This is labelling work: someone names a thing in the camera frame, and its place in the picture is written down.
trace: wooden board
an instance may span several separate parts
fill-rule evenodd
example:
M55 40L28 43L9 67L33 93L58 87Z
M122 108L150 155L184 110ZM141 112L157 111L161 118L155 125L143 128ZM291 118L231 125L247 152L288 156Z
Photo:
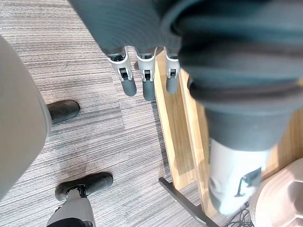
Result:
M208 216L213 216L214 209L208 192L209 179L209 151L208 128L204 108L190 95L187 88L188 74L182 70L180 76L183 105L186 111L187 129L190 135L190 146L196 169L197 184L200 192L202 210Z
M273 149L263 178L303 157L303 109L296 111L279 145Z
M158 55L155 94L172 180L180 190L196 180L180 85L175 94L166 91L165 55Z

